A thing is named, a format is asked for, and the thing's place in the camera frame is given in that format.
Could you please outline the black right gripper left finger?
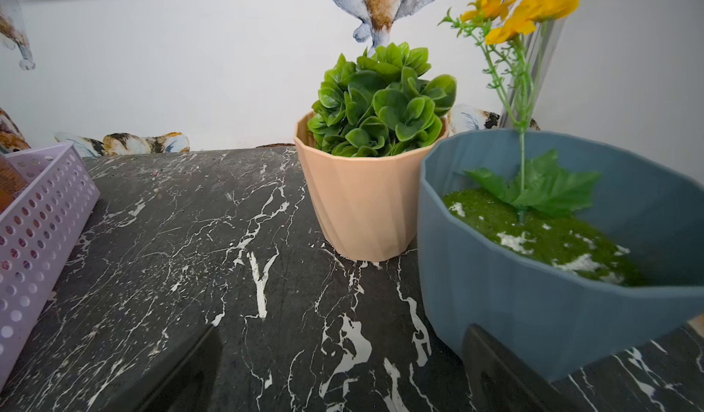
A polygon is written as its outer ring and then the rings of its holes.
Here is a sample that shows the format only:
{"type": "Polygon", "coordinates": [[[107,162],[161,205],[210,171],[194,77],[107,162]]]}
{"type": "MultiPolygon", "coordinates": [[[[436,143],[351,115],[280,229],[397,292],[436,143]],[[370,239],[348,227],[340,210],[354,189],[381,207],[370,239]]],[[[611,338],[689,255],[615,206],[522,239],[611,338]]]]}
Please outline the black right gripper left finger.
{"type": "Polygon", "coordinates": [[[218,329],[206,324],[171,350],[105,411],[207,411],[222,356],[218,329]]]}

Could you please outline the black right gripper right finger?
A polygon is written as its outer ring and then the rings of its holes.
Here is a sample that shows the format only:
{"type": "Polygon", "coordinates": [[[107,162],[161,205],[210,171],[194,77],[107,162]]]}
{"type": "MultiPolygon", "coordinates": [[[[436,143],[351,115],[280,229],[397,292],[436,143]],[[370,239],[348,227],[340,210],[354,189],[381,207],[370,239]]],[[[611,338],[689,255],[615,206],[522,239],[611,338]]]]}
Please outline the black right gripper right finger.
{"type": "Polygon", "coordinates": [[[478,411],[576,411],[578,408],[477,324],[467,327],[461,356],[478,411]]]}

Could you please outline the lilac perforated plastic basket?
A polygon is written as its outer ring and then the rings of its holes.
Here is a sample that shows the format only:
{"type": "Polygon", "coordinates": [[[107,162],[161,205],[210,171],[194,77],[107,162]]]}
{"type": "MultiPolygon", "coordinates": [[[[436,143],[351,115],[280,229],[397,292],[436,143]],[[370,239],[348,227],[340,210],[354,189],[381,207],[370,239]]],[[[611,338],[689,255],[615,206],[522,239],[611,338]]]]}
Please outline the lilac perforated plastic basket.
{"type": "Polygon", "coordinates": [[[71,143],[7,155],[29,186],[1,215],[1,385],[100,198],[71,143]]]}

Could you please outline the orange soda can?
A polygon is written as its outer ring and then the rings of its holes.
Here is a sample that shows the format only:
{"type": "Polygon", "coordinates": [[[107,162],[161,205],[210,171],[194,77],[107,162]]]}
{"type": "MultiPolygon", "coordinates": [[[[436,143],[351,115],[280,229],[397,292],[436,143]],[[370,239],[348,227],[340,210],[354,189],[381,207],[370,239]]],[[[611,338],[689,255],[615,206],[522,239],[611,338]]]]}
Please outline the orange soda can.
{"type": "Polygon", "coordinates": [[[27,180],[9,162],[5,155],[0,159],[0,212],[3,213],[27,188],[27,180]]]}

